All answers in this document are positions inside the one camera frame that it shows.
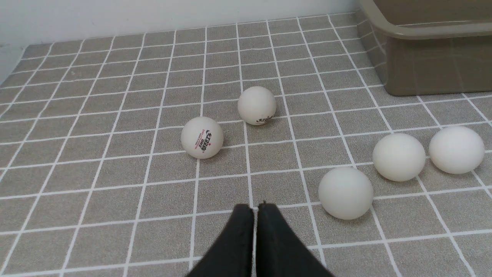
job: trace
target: table tennis ball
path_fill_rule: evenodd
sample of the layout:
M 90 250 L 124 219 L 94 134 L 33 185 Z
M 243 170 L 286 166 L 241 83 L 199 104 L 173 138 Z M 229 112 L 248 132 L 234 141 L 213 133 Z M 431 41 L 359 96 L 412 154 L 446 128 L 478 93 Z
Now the table tennis ball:
M 447 127 L 430 140 L 429 155 L 435 166 L 442 171 L 463 174 L 482 163 L 485 145 L 480 135 L 470 128 Z
M 326 173 L 318 187 L 318 198 L 332 216 L 352 220 L 364 215 L 374 191 L 369 179 L 357 169 L 335 168 Z
M 386 179 L 404 182 L 424 169 L 426 151 L 422 144 L 407 134 L 391 134 L 382 138 L 372 152 L 376 170 Z
M 186 153 L 197 159 L 213 157 L 220 151 L 223 143 L 222 128 L 209 117 L 195 117 L 181 131 L 181 145 Z
M 276 111 L 275 96 L 264 87 L 250 87 L 239 97 L 239 115 L 249 124 L 263 125 L 274 116 Z

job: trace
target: printed logo on ball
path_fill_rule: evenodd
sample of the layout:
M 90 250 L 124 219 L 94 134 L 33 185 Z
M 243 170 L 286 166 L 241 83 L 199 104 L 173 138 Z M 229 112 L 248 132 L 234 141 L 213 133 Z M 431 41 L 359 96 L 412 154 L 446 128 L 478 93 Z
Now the printed logo on ball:
M 267 117 L 267 118 L 260 118 L 256 121 L 256 123 L 264 123 L 264 122 L 267 122 L 269 121 L 271 118 L 273 117 L 273 115 Z
M 202 132 L 198 135 L 198 139 L 196 140 L 195 143 L 195 149 L 199 148 L 202 150 L 202 153 L 205 153 L 207 150 L 207 147 L 209 145 L 212 145 L 210 143 L 210 139 L 212 138 L 212 132 L 210 130 L 203 129 Z

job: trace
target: container rim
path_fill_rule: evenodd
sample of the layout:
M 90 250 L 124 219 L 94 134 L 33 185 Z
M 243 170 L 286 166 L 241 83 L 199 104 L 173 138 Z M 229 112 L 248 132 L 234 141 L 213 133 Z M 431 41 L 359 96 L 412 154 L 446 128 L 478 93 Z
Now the container rim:
M 473 22 L 452 26 L 408 28 L 391 24 L 379 10 L 374 0 L 359 0 L 360 10 L 367 20 L 384 35 L 399 39 L 437 39 L 492 35 L 491 22 Z

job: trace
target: grid pattern floor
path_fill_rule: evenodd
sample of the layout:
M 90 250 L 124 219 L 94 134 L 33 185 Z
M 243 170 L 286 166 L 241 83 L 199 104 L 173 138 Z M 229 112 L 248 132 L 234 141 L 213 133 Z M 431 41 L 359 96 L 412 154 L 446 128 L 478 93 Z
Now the grid pattern floor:
M 492 93 L 392 97 L 354 25 L 323 15 L 29 46 L 0 88 L 0 276 L 182 276 L 234 204 L 263 200 L 338 277 L 492 276 Z M 260 127 L 236 109 L 254 85 L 277 99 Z M 225 144 L 197 162 L 179 135 L 199 115 Z M 485 141 L 474 172 L 375 172 L 383 136 L 427 147 L 452 125 Z M 357 220 L 317 197 L 341 166 L 374 186 Z

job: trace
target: ping pong ball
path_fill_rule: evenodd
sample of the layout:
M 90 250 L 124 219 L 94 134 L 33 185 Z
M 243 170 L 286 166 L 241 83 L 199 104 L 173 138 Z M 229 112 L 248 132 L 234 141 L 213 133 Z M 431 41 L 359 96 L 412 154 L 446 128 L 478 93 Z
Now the ping pong ball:
M 181 131 L 181 145 L 190 156 L 208 159 L 216 155 L 224 143 L 224 133 L 213 119 L 199 116 L 186 123 Z
M 274 116 L 276 111 L 275 96 L 264 87 L 250 87 L 239 97 L 238 112 L 246 123 L 263 125 Z
M 430 140 L 430 159 L 450 174 L 463 174 L 479 166 L 485 156 L 484 141 L 474 130 L 453 126 L 437 132 Z
M 420 174 L 426 163 L 422 144 L 407 134 L 391 134 L 382 138 L 372 152 L 376 170 L 388 180 L 404 182 Z
M 326 173 L 318 187 L 318 198 L 332 216 L 352 220 L 364 215 L 372 205 L 374 191 L 367 176 L 343 167 Z

